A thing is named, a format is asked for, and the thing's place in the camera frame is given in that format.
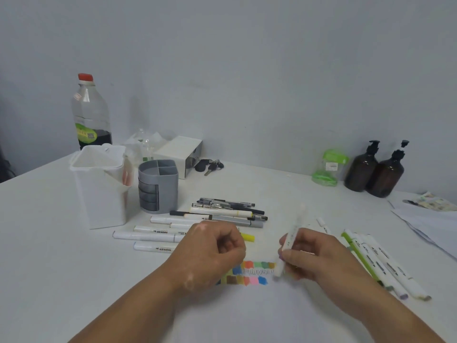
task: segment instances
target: brown swatch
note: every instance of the brown swatch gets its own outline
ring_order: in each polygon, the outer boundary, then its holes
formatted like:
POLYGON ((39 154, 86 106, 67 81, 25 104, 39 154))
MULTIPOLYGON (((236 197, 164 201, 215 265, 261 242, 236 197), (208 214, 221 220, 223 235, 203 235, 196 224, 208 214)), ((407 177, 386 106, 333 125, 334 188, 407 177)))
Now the brown swatch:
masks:
POLYGON ((227 276, 227 284, 238 284, 236 276, 227 276))

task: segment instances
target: green plastic container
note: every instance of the green plastic container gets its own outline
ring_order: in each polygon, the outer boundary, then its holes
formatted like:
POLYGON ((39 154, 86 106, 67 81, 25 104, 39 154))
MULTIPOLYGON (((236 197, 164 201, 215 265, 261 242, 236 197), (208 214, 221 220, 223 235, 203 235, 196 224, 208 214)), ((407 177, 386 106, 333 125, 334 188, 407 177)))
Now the green plastic container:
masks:
POLYGON ((311 179, 317 184, 325 187, 335 187, 338 178, 343 172, 343 167, 348 163, 349 158, 335 149, 327 149, 322 156, 322 163, 319 169, 313 173, 311 179))

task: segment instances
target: blue swatch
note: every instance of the blue swatch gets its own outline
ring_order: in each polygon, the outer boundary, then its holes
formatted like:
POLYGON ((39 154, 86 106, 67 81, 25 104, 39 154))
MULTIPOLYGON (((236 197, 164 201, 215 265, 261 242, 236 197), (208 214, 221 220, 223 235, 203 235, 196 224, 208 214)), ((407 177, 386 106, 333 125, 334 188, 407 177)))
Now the blue swatch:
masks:
POLYGON ((232 272, 233 272, 233 275, 236 276, 237 274, 242 274, 243 271, 241 271, 241 265, 237 266, 237 267, 234 267, 232 269, 232 272))
POLYGON ((266 285, 266 284, 268 284, 267 281, 266 281, 266 278, 264 278, 264 277, 259 277, 259 284, 261 284, 261 285, 266 285))

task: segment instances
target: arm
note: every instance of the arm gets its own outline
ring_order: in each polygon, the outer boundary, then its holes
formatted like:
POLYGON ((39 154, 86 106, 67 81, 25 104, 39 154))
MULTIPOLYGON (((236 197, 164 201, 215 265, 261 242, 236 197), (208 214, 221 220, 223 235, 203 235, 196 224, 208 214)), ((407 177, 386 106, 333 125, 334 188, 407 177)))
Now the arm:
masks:
POLYGON ((380 287, 335 237, 302 228, 292 250, 280 248, 278 253, 291 276, 317 282, 335 305, 363 323, 377 343, 444 343, 380 287))
POLYGON ((182 296, 214 286, 246 246, 235 225, 194 224, 168 260, 89 323, 70 343, 157 342, 182 296))

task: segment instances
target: brown glass bottle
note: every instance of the brown glass bottle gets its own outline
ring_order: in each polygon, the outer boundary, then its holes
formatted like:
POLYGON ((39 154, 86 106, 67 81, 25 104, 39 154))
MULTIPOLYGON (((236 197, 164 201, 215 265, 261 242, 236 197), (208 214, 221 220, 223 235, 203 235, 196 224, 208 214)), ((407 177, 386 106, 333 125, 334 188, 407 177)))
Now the brown glass bottle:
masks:
POLYGON ((379 141, 370 141, 365 154, 356 156, 352 161, 351 167, 347 172, 344 180, 346 188, 352 191, 362 192, 365 190, 365 186, 370 180, 374 169, 378 165, 378 161, 374 157, 374 154, 378 151, 379 141))
POLYGON ((404 156, 404 147, 409 141, 404 140, 401 148, 393 152, 388 160, 381 161, 374 169, 373 175, 368 181, 366 190, 376 197, 387 197, 392 192, 398 180, 404 173, 404 167, 400 160, 404 156))

